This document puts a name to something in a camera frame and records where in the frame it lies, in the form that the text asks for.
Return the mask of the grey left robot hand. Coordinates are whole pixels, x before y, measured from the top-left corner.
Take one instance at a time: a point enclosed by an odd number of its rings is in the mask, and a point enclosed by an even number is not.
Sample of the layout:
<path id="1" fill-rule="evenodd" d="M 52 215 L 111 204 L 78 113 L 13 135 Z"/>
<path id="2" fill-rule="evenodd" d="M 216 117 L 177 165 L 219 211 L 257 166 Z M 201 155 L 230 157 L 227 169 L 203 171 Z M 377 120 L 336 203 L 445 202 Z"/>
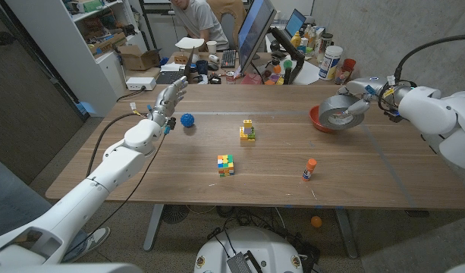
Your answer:
<path id="1" fill-rule="evenodd" d="M 156 103 L 152 109 L 152 120 L 161 127 L 166 123 L 167 118 L 174 113 L 175 106 L 187 92 L 185 88 L 188 82 L 185 76 L 174 81 L 170 86 L 164 88 L 157 96 Z"/>

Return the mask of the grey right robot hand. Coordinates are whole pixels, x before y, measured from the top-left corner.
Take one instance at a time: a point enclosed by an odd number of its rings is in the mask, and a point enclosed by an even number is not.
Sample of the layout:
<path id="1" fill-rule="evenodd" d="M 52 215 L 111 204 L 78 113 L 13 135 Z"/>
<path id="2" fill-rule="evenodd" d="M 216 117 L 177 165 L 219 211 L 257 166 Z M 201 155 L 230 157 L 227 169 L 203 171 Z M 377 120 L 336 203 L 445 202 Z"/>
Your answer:
<path id="1" fill-rule="evenodd" d="M 388 82 L 385 77 L 364 77 L 351 80 L 344 84 L 338 91 L 339 95 L 358 97 L 359 100 L 349 106 L 344 113 L 346 115 L 361 115 L 369 110 L 370 102 L 377 102 L 379 95 Z"/>

